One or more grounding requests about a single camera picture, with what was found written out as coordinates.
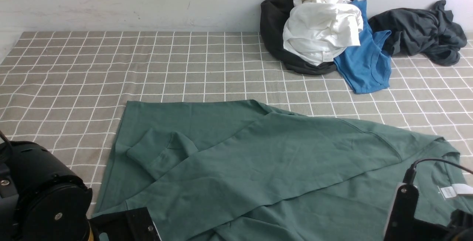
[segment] black cable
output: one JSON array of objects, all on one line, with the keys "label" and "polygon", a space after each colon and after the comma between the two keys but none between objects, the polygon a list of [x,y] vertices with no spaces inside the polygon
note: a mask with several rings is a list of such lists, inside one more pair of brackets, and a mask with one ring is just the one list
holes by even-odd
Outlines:
[{"label": "black cable", "polygon": [[444,162],[444,163],[447,163],[447,164],[450,164],[450,165],[453,165],[454,167],[457,167],[457,168],[460,168],[461,170],[465,171],[465,172],[468,172],[468,173],[471,173],[473,174],[473,171],[466,168],[466,167],[463,167],[459,164],[456,164],[454,162],[449,162],[448,160],[444,160],[444,159],[438,159],[438,158],[425,158],[425,159],[420,159],[420,160],[416,160],[412,165],[411,167],[409,167],[409,169],[407,169],[406,171],[406,174],[404,175],[404,179],[402,180],[403,183],[405,184],[413,184],[414,183],[414,178],[415,178],[415,174],[416,174],[416,167],[419,163],[421,162],[426,162],[428,160],[432,160],[434,162]]},{"label": "black cable", "polygon": [[0,163],[5,162],[8,158],[10,158],[11,153],[13,152],[13,146],[10,143],[10,140],[3,134],[0,130],[0,138],[5,142],[5,148],[0,150]]}]

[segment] black motor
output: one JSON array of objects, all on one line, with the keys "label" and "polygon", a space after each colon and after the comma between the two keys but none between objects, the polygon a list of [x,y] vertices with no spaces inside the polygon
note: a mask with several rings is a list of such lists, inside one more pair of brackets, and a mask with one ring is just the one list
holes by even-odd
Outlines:
[{"label": "black motor", "polygon": [[42,146],[0,145],[0,241],[82,241],[92,189]]}]

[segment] white label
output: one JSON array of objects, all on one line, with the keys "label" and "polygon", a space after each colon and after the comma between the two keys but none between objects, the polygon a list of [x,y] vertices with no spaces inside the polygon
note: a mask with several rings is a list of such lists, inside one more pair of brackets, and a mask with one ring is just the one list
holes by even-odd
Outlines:
[{"label": "white label", "polygon": [[473,195],[473,187],[465,184],[452,184],[453,189],[458,195]]},{"label": "white label", "polygon": [[333,56],[331,55],[331,52],[323,51],[322,52],[322,61],[323,62],[333,61]]},{"label": "white label", "polygon": [[456,192],[453,187],[443,187],[440,189],[445,198],[456,197]]}]

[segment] green sweatshirt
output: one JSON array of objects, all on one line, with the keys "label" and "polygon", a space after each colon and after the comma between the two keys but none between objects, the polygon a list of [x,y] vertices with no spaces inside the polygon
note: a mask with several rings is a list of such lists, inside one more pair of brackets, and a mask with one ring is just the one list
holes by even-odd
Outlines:
[{"label": "green sweatshirt", "polygon": [[[382,240],[394,190],[417,159],[458,162],[443,138],[311,118],[257,101],[128,102],[96,215],[148,207],[163,241]],[[472,200],[441,162],[417,168],[416,217],[447,224]]]}]

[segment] screw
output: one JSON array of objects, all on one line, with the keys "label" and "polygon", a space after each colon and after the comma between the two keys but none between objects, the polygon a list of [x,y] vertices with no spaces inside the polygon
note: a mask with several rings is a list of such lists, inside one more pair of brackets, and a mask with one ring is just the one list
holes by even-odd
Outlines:
[{"label": "screw", "polygon": [[56,214],[56,216],[54,216],[54,220],[56,220],[56,221],[58,221],[61,218],[62,218],[62,213],[58,213],[58,214]]}]

